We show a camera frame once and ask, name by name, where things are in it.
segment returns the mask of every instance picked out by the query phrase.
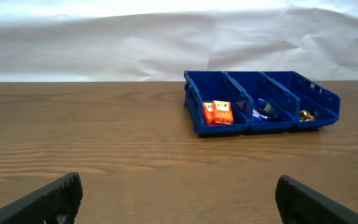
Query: blue bin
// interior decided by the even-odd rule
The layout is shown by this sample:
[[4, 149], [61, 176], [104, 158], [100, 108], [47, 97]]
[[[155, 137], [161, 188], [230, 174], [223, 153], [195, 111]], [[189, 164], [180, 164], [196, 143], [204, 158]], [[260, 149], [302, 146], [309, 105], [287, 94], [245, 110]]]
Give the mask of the blue bin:
[[256, 123], [251, 114], [249, 116], [251, 131], [285, 131], [294, 127], [297, 122], [299, 99], [288, 89], [261, 72], [225, 72], [225, 74], [235, 79], [253, 101], [261, 98], [280, 112], [276, 121], [265, 123]]
[[[239, 134], [250, 125], [243, 112], [250, 107], [251, 99], [245, 90], [223, 72], [185, 71], [185, 106], [193, 120], [193, 128], [199, 135]], [[213, 100], [229, 101], [233, 112], [232, 125], [205, 125], [203, 103]]]
[[339, 119], [341, 99], [338, 95], [319, 86], [296, 72], [263, 72], [295, 94], [300, 101], [299, 110], [308, 110], [315, 121], [300, 121], [296, 128], [318, 128], [335, 123]]

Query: white backdrop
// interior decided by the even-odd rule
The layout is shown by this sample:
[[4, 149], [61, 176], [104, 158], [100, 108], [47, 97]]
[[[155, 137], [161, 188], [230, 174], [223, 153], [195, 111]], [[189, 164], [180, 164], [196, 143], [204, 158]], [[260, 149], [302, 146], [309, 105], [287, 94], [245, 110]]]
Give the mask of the white backdrop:
[[184, 70], [358, 80], [358, 1], [0, 0], [0, 82], [180, 81]]

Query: wooden tabletop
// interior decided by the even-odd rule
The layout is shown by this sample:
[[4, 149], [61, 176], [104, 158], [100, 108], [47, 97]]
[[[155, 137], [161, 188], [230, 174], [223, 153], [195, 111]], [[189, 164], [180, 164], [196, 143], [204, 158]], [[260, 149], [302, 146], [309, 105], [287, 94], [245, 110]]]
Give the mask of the wooden tabletop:
[[199, 138], [183, 84], [0, 83], [0, 207], [78, 172], [76, 223], [280, 223], [288, 174], [358, 212], [358, 82], [319, 131]]

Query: wood grain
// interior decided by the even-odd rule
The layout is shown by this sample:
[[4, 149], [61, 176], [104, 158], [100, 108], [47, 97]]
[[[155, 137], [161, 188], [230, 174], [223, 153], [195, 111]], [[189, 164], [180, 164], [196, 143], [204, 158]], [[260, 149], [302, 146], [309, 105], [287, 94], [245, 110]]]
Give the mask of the wood grain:
[[[78, 223], [111, 223], [112, 218], [115, 223], [225, 223], [225, 218], [277, 223], [273, 197], [264, 194], [284, 171], [300, 166], [295, 174], [306, 184], [322, 184], [331, 196], [358, 209], [358, 194], [352, 193], [358, 193], [358, 162], [353, 162], [358, 158], [358, 82], [319, 83], [342, 98], [336, 124], [306, 133], [221, 138], [199, 138], [193, 131], [183, 107], [183, 83], [0, 83], [0, 206], [67, 172], [79, 172], [92, 199], [84, 198]], [[319, 171], [312, 173], [303, 163]], [[243, 174], [247, 184], [238, 180]], [[347, 174], [352, 185], [345, 183]], [[229, 202], [219, 215], [193, 219], [198, 209], [246, 187], [255, 194], [250, 202], [262, 197], [255, 209], [245, 207], [259, 215], [235, 213], [243, 206]], [[181, 203], [177, 211], [175, 201]], [[265, 205], [269, 212], [260, 222]]]

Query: label on orange package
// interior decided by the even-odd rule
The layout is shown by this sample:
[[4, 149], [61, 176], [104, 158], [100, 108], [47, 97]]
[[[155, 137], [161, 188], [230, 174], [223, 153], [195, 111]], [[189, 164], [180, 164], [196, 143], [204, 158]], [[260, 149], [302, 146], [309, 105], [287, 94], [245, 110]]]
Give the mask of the label on orange package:
[[234, 119], [230, 102], [214, 100], [213, 105], [215, 124], [233, 124]]
[[214, 106], [212, 103], [203, 103], [203, 118], [206, 125], [214, 124]]

